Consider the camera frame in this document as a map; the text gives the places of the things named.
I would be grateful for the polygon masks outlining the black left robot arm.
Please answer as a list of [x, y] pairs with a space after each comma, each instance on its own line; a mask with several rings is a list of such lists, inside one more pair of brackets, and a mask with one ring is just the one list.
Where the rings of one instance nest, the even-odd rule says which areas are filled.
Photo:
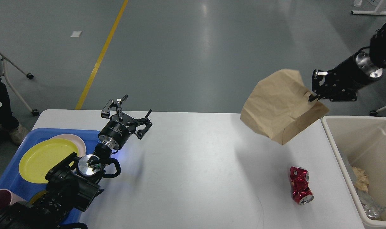
[[121, 166], [112, 155], [125, 145], [131, 135], [142, 139], [151, 128], [149, 110], [143, 118], [123, 112], [128, 95], [107, 102], [101, 117], [108, 119], [98, 134], [99, 142], [92, 154], [78, 157], [74, 152], [61, 159], [45, 175], [46, 192], [33, 204], [19, 201], [0, 210], [0, 229], [86, 229], [85, 223], [62, 225], [73, 209], [85, 212], [104, 190], [103, 178], [116, 178]]

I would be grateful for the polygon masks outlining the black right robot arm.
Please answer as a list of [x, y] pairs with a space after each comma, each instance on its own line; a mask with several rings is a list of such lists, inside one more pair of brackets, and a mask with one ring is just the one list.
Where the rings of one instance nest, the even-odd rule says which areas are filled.
[[376, 31], [370, 44], [329, 71], [314, 70], [309, 101], [355, 101], [357, 92], [382, 78], [386, 69], [386, 23]]

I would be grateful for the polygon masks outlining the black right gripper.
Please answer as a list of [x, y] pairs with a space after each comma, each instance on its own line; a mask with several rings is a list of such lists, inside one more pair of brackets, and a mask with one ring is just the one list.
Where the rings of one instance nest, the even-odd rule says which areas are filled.
[[356, 52], [328, 72], [314, 70], [312, 92], [309, 102], [320, 99], [332, 102], [357, 100], [357, 91], [377, 82], [382, 77], [382, 68], [376, 66], [368, 53]]

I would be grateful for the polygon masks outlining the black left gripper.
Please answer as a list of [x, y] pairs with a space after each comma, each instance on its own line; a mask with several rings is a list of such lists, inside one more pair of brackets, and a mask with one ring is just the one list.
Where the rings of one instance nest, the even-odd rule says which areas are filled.
[[[127, 98], [128, 95], [126, 94], [120, 99], [109, 100], [101, 110], [101, 117], [110, 121], [100, 131], [98, 139], [113, 150], [122, 149], [132, 134], [135, 134], [141, 140], [153, 125], [150, 120], [152, 110], [149, 110], [143, 118], [133, 118], [127, 121], [127, 128], [121, 123], [124, 121], [122, 104]], [[112, 108], [115, 109], [116, 114], [111, 115], [110, 110]]]

